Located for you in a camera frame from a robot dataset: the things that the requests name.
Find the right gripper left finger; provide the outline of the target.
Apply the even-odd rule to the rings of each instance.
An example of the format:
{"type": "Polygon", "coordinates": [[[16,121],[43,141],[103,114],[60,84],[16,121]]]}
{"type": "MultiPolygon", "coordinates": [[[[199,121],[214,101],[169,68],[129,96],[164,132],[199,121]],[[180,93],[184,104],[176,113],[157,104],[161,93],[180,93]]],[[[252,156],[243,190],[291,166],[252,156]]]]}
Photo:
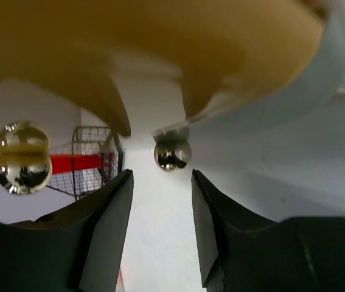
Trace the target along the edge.
{"type": "Polygon", "coordinates": [[[124,170],[35,221],[0,223],[0,291],[114,291],[133,189],[124,170]]]}

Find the red A4 file folder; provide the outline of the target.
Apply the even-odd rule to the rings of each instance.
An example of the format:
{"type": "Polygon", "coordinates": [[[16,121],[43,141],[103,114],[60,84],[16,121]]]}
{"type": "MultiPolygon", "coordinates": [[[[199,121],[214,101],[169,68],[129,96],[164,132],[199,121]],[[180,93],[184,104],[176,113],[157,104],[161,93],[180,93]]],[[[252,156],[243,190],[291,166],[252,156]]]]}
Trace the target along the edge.
{"type": "Polygon", "coordinates": [[[98,153],[93,155],[0,155],[0,171],[6,167],[30,167],[32,170],[52,169],[54,175],[78,170],[107,168],[111,165],[111,153],[98,153]]]}

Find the pale green bottom drawer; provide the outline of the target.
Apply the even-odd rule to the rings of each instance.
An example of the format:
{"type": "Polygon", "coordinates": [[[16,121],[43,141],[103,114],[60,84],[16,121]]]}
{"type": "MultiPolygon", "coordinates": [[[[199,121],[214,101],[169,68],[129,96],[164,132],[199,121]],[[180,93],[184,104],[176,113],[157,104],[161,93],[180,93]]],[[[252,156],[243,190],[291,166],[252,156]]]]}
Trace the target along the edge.
{"type": "Polygon", "coordinates": [[[158,133],[154,136],[156,165],[167,172],[180,170],[189,163],[193,146],[203,148],[213,142],[220,150],[227,140],[298,119],[338,94],[344,78],[345,26],[334,8],[316,55],[295,81],[262,100],[205,122],[158,133]]]}

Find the yellow drawer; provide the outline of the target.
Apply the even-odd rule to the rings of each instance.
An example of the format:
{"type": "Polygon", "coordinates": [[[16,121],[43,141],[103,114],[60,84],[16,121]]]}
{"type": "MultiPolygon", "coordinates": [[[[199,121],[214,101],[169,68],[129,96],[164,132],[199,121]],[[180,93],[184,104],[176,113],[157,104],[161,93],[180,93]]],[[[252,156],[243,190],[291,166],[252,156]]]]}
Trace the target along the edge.
{"type": "Polygon", "coordinates": [[[295,81],[329,22],[319,1],[0,1],[0,82],[30,82],[132,144],[224,139],[295,81]]]}

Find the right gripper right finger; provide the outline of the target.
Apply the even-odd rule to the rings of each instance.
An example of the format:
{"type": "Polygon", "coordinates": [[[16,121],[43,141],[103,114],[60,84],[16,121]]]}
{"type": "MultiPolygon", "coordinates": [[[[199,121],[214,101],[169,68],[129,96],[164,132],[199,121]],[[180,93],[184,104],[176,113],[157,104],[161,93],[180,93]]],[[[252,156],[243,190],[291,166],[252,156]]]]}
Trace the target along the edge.
{"type": "Polygon", "coordinates": [[[207,291],[345,291],[345,217],[275,222],[192,172],[201,283],[207,291]]]}

